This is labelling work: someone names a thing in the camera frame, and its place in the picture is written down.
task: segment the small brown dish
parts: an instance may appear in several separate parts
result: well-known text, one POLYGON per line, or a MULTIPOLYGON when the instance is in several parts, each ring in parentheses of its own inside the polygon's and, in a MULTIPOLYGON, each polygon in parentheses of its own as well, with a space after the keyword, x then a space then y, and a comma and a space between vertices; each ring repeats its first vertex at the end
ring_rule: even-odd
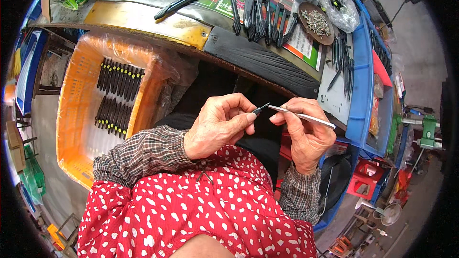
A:
POLYGON ((335 39, 335 31, 333 30, 333 26, 330 22, 330 19, 328 18, 327 14, 325 14, 325 12, 320 9, 320 7, 312 4, 312 3, 309 3, 309 2, 302 2, 300 3, 300 5, 298 6, 298 18, 300 19, 300 22, 301 22, 301 26, 303 27, 303 30, 308 33, 309 35, 311 35, 314 40, 316 40, 317 42, 319 42, 320 44, 324 44, 324 45, 331 45, 333 43, 333 40, 335 39), (329 36, 319 36, 317 35, 314 31, 312 31, 308 26, 307 26, 307 19, 303 18, 303 15, 301 14, 302 11, 313 11, 313 10, 317 10, 319 13, 323 14, 325 16, 325 18, 327 19, 328 21, 328 28, 330 29, 330 35, 329 36))

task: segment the wrist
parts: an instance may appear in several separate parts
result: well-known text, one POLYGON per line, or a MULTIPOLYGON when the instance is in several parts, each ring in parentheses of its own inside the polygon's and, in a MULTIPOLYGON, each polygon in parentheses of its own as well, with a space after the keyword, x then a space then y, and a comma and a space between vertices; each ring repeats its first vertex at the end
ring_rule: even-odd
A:
POLYGON ((318 160, 310 162, 295 163, 296 171, 302 175, 312 175, 317 169, 318 160))
POLYGON ((193 141, 190 138, 190 132, 188 131, 183 137, 183 148, 186 156, 190 159, 198 159, 196 152, 194 151, 193 141))

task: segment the hand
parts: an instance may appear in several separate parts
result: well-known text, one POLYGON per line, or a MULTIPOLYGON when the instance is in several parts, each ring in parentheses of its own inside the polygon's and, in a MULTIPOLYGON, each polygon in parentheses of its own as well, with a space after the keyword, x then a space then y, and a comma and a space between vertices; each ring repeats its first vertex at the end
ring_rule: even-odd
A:
POLYGON ((314 173, 320 157, 335 142, 336 134, 330 128, 310 123, 291 113, 303 113, 328 122, 317 100, 293 98, 280 107, 290 112, 278 112, 269 119, 275 125, 287 123, 291 138, 291 157, 296 170, 301 174, 310 175, 314 173))
POLYGON ((224 145, 234 145, 244 135, 253 135, 257 107, 241 93, 210 97, 201 108, 184 147, 189 159, 207 158, 224 145))

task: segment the white fan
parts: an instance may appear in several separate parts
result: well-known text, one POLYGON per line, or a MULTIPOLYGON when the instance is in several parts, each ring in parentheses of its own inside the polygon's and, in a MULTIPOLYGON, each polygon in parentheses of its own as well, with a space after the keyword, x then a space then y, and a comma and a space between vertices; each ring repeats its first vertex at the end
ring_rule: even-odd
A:
POLYGON ((379 207, 374 207, 368 201, 360 198, 355 205, 355 209, 358 209, 362 204, 374 209, 375 212, 379 213, 381 215, 380 217, 376 217, 375 213, 373 213, 373 217, 381 219, 382 225, 385 226, 394 224, 397 220, 399 220, 400 215, 402 214, 402 207, 400 204, 390 204, 385 209, 381 209, 379 207))

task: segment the fingernail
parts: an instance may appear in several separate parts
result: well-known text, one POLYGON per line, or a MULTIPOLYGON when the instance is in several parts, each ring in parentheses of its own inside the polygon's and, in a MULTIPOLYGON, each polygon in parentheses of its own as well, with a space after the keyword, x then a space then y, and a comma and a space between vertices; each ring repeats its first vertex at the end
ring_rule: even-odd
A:
POLYGON ((252 123, 253 121, 255 121, 256 118, 257 118, 257 114, 247 113, 247 120, 249 121, 249 123, 252 123))

